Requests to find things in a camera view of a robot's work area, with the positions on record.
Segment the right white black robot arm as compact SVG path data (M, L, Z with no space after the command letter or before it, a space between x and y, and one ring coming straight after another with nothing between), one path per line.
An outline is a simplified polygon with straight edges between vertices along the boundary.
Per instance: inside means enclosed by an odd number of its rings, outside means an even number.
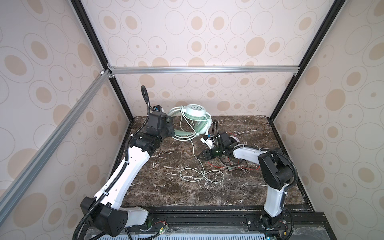
M208 147L198 155L199 160L210 161L221 156L232 156L260 166L268 186L261 225L265 230L273 230L283 219L288 190L299 180L297 168L291 159L280 149L272 150L242 144L226 132L212 132L203 136L201 141Z

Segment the mint green wired headphones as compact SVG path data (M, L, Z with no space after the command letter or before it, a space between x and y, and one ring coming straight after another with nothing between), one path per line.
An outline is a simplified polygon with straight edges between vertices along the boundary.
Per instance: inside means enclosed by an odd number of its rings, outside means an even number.
M187 125L192 129L191 132L184 131L183 128L180 130L174 130L175 134L172 138L179 142L193 142L193 139L199 136L207 136L209 129L213 123L212 116L210 113L206 111L206 109L198 104L189 104L186 106L174 107L168 112L168 116L174 118L176 116L180 116L180 122L185 121ZM223 172L219 170L212 170L206 172L203 163L199 160L201 165L201 170L198 171L193 168L184 168L179 171L179 177L189 183L200 182L201 180L206 180L207 182L218 184L224 181L225 175ZM193 171L199 175L198 178L195 177L185 177L183 176L183 172L185 171ZM218 173L222 176L221 180L214 181L211 180L208 175Z

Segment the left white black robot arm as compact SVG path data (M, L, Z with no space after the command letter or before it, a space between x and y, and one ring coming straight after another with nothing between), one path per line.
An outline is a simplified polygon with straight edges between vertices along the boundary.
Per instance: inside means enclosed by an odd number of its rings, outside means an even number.
M142 124L146 130L137 130L129 137L125 143L125 157L111 178L94 197L83 199L81 209L84 216L75 228L74 240L79 238L85 223L101 231L97 238L104 235L116 237L125 228L150 223L149 210L142 207L123 208L123 199L144 164L165 138L175 135L175 130L172 117L151 108L145 86L141 87L141 92L147 105L147 118Z

